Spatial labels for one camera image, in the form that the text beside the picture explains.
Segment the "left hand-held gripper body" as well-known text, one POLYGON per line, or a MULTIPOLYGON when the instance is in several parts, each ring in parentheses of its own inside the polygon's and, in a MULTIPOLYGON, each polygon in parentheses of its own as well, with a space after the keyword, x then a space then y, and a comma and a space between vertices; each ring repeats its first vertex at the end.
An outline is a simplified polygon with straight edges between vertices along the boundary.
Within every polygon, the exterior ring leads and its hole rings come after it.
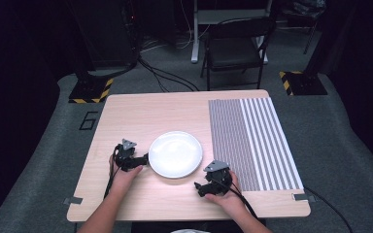
POLYGON ((122 171, 128 171, 143 164, 142 157, 134 157, 136 143, 122 139, 114 149, 114 161, 122 171))

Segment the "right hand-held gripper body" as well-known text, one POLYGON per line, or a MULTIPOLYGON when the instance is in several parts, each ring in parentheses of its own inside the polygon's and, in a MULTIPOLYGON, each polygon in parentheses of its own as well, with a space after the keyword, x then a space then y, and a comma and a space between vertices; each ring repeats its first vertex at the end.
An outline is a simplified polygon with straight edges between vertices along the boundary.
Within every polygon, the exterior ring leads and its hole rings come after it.
POLYGON ((232 178, 227 163, 214 160, 204 169, 204 172, 205 179, 211 185, 209 190, 213 190, 214 194, 225 194, 229 190, 232 178))

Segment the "white plate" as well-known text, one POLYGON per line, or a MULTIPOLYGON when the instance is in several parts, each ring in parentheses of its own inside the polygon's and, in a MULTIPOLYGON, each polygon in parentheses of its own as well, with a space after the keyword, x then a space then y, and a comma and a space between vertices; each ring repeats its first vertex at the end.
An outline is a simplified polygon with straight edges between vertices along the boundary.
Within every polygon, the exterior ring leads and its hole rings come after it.
POLYGON ((183 131, 157 137, 149 149, 149 163, 161 177, 180 179, 192 174, 201 164, 203 149, 198 140, 183 131))

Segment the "person's right hand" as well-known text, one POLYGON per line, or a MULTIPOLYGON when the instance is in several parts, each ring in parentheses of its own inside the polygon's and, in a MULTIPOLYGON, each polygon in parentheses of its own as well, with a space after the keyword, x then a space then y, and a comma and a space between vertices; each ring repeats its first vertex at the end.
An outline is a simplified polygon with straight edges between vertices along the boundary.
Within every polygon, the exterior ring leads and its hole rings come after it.
POLYGON ((233 171, 229 171, 232 178, 231 190, 228 190, 224 195, 206 194, 205 199, 219 205, 226 213, 240 211, 245 208, 244 203, 239 197, 241 193, 238 178, 233 171))

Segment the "person's left hand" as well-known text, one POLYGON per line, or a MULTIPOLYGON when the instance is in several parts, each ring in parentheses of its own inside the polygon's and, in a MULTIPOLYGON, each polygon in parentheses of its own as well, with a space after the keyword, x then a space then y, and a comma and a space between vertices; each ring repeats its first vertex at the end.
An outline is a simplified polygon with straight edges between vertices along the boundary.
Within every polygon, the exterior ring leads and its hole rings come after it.
POLYGON ((114 159, 110 157, 110 169, 110 178, 112 179, 112 184, 109 188, 109 192, 124 195, 132 185, 134 179, 143 170, 143 166, 140 165, 125 172, 121 170, 114 159))

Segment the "grey striped placemat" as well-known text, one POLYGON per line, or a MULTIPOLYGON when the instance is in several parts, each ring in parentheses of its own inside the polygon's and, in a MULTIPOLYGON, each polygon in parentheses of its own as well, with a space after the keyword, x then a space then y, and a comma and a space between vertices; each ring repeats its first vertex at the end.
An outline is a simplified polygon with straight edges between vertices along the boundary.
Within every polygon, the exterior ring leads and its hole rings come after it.
POLYGON ((214 158, 230 165, 243 190, 303 187, 269 97, 211 100, 209 114, 214 158))

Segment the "grey tape piece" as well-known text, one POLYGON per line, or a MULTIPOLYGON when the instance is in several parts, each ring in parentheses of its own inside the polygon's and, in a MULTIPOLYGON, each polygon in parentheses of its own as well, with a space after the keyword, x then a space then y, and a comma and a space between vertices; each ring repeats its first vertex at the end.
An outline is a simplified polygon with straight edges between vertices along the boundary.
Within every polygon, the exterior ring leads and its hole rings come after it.
POLYGON ((317 199, 314 195, 309 195, 306 193, 292 193, 292 198, 294 201, 306 201, 309 203, 317 202, 317 199))
POLYGON ((63 204, 64 205, 71 205, 71 204, 77 204, 77 205, 80 205, 81 203, 83 202, 83 199, 80 198, 80 197, 75 197, 75 196, 71 196, 71 197, 67 197, 63 200, 63 204))

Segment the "black yellow striped stand base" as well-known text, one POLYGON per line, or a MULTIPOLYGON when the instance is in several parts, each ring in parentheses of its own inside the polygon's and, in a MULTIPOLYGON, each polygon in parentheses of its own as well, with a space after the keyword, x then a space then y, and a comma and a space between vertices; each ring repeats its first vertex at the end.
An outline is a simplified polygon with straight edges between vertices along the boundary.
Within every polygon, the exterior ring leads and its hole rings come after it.
POLYGON ((114 78, 110 75, 94 76, 89 72, 78 73, 77 82, 69 95, 70 103, 101 103, 110 90, 114 78))
POLYGON ((299 71, 282 71, 279 75, 288 96, 327 94, 326 89, 317 76, 309 77, 299 71))

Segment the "black cabinet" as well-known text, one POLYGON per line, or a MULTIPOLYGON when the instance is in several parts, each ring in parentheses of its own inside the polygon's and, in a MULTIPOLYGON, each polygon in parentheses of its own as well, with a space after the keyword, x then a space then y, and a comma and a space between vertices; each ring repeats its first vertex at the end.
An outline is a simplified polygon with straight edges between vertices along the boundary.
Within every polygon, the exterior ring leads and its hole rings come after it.
POLYGON ((139 55, 135 0, 68 0, 95 68, 133 66, 139 55))

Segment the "black folding chair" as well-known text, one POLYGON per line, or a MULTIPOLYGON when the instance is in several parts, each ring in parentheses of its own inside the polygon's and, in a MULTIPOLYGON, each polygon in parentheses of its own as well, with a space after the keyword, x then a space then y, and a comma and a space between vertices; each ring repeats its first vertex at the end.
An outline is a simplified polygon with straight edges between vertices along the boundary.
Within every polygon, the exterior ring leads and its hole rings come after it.
POLYGON ((269 39, 276 27, 272 17, 241 17, 227 19, 214 25, 204 44, 204 58, 200 72, 211 89, 211 73, 257 68, 253 84, 260 88, 264 58, 269 39))

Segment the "dark chair with clutter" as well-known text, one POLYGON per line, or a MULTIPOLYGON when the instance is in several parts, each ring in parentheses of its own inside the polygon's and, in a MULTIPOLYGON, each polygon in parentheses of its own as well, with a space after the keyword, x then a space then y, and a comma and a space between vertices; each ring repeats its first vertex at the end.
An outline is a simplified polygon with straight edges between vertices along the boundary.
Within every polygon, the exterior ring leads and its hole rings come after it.
POLYGON ((309 28, 309 38, 303 51, 304 54, 308 52, 320 16, 325 10, 325 0, 286 0, 281 6, 281 13, 292 27, 309 28))

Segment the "white desk frame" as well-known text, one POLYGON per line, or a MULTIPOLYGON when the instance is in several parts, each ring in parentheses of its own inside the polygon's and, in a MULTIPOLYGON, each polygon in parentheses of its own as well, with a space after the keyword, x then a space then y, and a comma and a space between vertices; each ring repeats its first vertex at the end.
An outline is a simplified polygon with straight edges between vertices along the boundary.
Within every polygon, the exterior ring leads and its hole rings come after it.
POLYGON ((237 17, 266 17, 270 14, 272 0, 266 0, 266 3, 260 9, 224 9, 217 10, 200 10, 198 0, 193 0, 193 41, 190 62, 196 64, 199 59, 199 30, 201 24, 212 25, 223 20, 233 19, 237 17))

